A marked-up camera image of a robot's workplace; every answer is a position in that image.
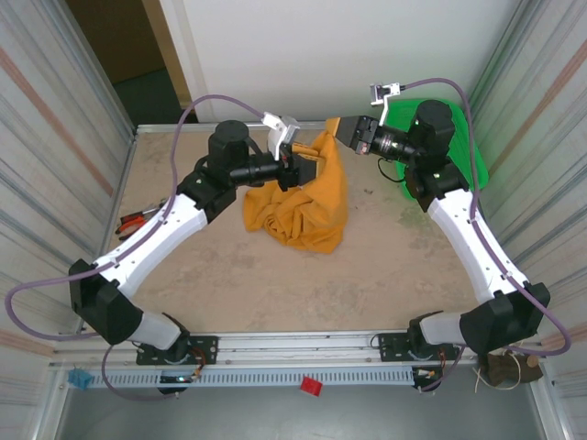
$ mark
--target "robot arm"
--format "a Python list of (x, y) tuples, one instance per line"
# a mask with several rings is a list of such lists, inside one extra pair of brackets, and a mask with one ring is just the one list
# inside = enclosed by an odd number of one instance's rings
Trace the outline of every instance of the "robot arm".
[[(399, 84), (372, 86), (374, 104), (385, 104), (399, 94)], [(408, 337), (412, 349), (425, 357), (434, 345), (466, 345), (486, 354), (533, 336), (542, 313), (503, 276), (486, 246), (476, 234), (479, 226), (490, 248), (507, 268), (508, 275), (525, 286), (545, 307), (550, 295), (544, 284), (530, 284), (506, 256), (479, 213), (470, 219), (472, 192), (448, 157), (455, 127), (447, 104), (424, 101), (416, 110), (407, 132), (385, 126), (368, 116), (327, 121), (332, 134), (357, 154), (376, 154), (406, 165), (405, 183), (425, 213), (440, 226), (462, 261), (479, 306), (466, 313), (429, 313), (410, 321)]]
[[(208, 139), (208, 155), (198, 160), (194, 171), (178, 185), (172, 201), (93, 265), (81, 259), (72, 265), (70, 275), (115, 263), (91, 278), (70, 283), (73, 310), (108, 343), (130, 340), (154, 347), (170, 363), (182, 360), (189, 332), (170, 316), (144, 312), (135, 306), (130, 300), (140, 284), (180, 243), (230, 206), (237, 198), (238, 186), (276, 180), (286, 191), (316, 176), (315, 161), (292, 153), (297, 123), (271, 114), (265, 114), (263, 123), (271, 129), (269, 151), (260, 152), (243, 123), (219, 124)], [(250, 155), (249, 148), (257, 154)], [(125, 258), (118, 258), (158, 223), (161, 225), (147, 241)]]

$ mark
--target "yellow cloth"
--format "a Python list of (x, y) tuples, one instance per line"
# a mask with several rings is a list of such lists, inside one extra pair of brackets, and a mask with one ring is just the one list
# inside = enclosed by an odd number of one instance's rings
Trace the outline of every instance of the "yellow cloth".
[(286, 246), (329, 254), (342, 241), (348, 218), (347, 177), (337, 142), (325, 131), (311, 148), (294, 144), (293, 152), (323, 158), (324, 169), (304, 188), (282, 192), (276, 181), (270, 181), (248, 191), (245, 227), (248, 231), (264, 227)]

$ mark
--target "red clip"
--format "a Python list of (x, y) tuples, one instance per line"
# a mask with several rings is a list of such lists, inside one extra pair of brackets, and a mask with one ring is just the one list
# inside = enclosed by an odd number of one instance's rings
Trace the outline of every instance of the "red clip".
[(304, 376), (301, 389), (302, 391), (318, 397), (320, 395), (320, 391), (322, 390), (322, 382), (318, 382), (317, 380)]

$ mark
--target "corrugated metal wall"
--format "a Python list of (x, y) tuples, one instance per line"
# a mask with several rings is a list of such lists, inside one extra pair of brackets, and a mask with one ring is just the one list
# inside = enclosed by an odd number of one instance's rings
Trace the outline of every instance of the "corrugated metal wall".
[[(474, 98), (476, 140), (490, 170), (488, 222), (573, 347), (552, 357), (555, 389), (576, 438), (587, 438), (587, 2), (527, 2)], [(544, 320), (547, 348), (562, 338)]]
[[(67, 273), (100, 251), (133, 134), (59, 0), (0, 3), (0, 292)], [(71, 331), (66, 285), (26, 291), (16, 311)], [(0, 313), (0, 437), (28, 425), (51, 347)]]

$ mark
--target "white wall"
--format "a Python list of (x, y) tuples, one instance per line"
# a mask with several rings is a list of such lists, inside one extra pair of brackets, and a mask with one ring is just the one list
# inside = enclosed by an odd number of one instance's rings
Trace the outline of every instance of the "white wall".
[[(192, 97), (229, 94), (300, 120), (370, 110), (369, 84), (448, 77), (469, 93), (518, 0), (161, 0)], [(457, 100), (443, 85), (406, 97)], [(202, 122), (251, 120), (198, 107)]]

